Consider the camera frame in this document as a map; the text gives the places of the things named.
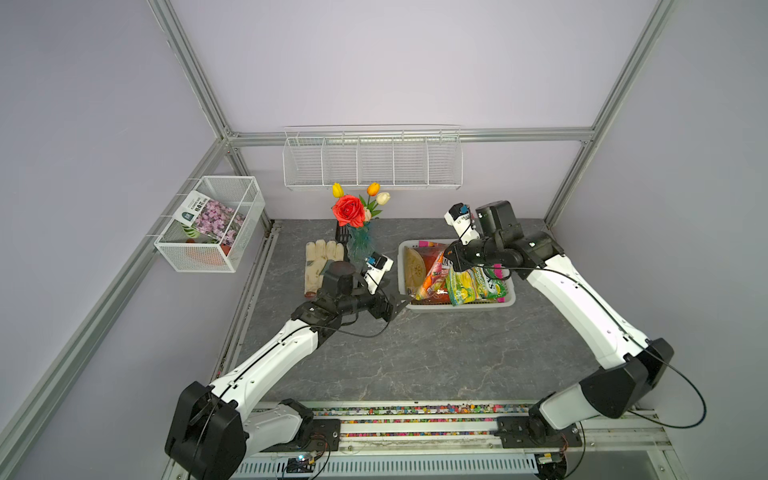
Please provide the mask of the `glass vase with flowers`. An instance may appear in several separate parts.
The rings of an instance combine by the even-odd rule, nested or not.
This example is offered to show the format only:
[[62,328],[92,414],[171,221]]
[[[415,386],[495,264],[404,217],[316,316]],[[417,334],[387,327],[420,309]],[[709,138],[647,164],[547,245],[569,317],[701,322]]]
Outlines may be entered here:
[[391,195],[377,182],[369,184],[366,196],[347,194],[340,183],[331,187],[336,199],[331,211],[336,220],[335,243],[339,260],[363,266],[375,262],[371,235],[373,220],[382,212]]

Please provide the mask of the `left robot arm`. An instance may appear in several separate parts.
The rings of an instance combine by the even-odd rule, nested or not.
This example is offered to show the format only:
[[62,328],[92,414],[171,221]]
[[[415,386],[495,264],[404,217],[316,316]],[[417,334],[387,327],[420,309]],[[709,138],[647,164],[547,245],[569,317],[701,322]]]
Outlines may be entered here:
[[180,394],[165,454],[195,479],[229,479],[249,455],[270,449],[330,451],[330,430],[302,403],[286,399],[255,412],[264,395],[333,334],[347,315],[369,313],[385,322],[405,307],[386,292],[391,258],[371,254],[362,268],[334,261],[315,297],[299,305],[256,353],[208,385],[194,381]]

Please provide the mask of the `orange white snack packet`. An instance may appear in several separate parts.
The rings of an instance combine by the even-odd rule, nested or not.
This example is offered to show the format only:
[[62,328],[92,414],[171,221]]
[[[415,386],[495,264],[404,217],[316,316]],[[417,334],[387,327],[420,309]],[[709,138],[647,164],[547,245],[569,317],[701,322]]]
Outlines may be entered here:
[[444,247],[419,248],[426,268],[426,276],[416,289],[414,300],[421,304],[447,304],[450,302],[446,279],[452,270],[452,262],[444,257]]

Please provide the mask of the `cream work glove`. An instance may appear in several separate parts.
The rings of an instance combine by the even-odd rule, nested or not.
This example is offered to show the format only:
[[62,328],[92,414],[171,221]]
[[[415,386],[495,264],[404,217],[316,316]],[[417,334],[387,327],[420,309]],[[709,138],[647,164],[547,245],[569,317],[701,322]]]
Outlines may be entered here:
[[336,241],[322,239],[305,245],[304,296],[313,298],[322,286],[323,271],[329,262],[343,261],[345,247]]

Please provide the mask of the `aluminium mounting rail frame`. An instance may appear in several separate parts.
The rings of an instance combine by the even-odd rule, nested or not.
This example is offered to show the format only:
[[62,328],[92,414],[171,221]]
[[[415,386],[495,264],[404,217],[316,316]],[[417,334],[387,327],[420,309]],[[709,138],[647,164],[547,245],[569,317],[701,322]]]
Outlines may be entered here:
[[[341,421],[339,449],[255,453],[229,479],[506,478],[683,479],[686,471],[656,414],[593,417],[576,425],[583,446],[505,449],[492,432],[526,401],[302,402],[314,419]],[[195,479],[173,461],[173,479]]]

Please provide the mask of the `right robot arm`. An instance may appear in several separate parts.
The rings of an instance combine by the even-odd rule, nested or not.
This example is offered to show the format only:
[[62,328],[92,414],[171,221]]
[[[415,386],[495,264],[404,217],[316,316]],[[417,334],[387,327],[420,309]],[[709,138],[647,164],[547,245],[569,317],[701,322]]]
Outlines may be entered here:
[[538,232],[516,240],[496,233],[451,243],[445,256],[459,271],[501,267],[526,280],[565,317],[600,368],[540,400],[529,414],[536,435],[550,435],[593,416],[621,417],[652,391],[669,368],[674,349],[649,339],[624,320],[581,277],[554,239]]

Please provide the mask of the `gold candy bag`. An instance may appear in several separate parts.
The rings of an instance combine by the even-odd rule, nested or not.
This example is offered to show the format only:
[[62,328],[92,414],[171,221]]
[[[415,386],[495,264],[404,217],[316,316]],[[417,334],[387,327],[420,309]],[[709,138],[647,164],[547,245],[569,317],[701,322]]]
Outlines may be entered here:
[[419,248],[406,246],[403,249],[403,273],[405,293],[412,298],[415,305],[448,305],[447,304],[421,304],[414,300],[416,289],[421,285],[426,276],[426,268],[421,255],[417,252]]

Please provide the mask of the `green candy packet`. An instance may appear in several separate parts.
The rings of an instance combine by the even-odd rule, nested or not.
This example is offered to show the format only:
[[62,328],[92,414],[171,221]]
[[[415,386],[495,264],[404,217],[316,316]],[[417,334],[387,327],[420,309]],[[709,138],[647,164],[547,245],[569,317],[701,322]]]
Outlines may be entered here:
[[453,306],[480,303],[502,303],[510,296],[507,283],[479,267],[457,272],[451,270],[446,289]]

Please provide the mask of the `purple flower seed packet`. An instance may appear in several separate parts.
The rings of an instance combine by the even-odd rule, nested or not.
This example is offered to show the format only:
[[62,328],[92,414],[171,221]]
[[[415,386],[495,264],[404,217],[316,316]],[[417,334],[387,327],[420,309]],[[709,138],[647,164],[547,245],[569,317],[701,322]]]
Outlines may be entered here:
[[244,226],[246,217],[198,191],[190,192],[172,218],[192,240],[206,240],[231,247]]

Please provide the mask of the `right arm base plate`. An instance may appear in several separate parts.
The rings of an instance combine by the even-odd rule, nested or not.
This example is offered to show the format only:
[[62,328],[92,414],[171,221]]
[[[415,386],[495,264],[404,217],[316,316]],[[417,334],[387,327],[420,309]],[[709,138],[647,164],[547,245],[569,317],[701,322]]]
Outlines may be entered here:
[[505,449],[545,448],[563,450],[583,446],[581,432],[576,425],[554,430],[538,418],[502,416],[496,420],[492,432]]

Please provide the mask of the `pink fruit candy bag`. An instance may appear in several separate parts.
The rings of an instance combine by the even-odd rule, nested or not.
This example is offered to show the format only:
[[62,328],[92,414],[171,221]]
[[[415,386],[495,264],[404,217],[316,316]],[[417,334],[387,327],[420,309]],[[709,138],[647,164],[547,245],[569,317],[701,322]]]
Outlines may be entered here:
[[417,244],[415,248],[442,248],[444,249],[447,245],[443,242],[437,242],[437,241],[428,241],[428,240],[419,240],[417,241]]

